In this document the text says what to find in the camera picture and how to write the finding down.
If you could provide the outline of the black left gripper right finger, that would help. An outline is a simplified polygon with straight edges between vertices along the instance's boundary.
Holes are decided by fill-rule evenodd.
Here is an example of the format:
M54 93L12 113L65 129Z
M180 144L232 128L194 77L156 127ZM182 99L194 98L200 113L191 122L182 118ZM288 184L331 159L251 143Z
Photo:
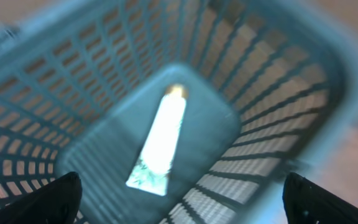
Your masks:
M288 224L358 224L358 208L291 172L283 187Z

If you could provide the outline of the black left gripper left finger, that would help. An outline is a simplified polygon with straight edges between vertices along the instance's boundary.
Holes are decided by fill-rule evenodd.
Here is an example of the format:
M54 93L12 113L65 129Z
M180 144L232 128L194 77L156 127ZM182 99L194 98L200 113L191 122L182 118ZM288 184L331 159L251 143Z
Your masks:
M72 224L82 193L79 174L69 172L0 209L0 224Z

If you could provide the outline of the white tube with gold cap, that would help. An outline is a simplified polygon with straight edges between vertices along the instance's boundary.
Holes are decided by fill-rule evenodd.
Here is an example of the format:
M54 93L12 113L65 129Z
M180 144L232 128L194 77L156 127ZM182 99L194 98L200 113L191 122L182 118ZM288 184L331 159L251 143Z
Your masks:
M145 143L126 180L128 187L159 196L167 194L187 98L187 89L179 83L166 89Z

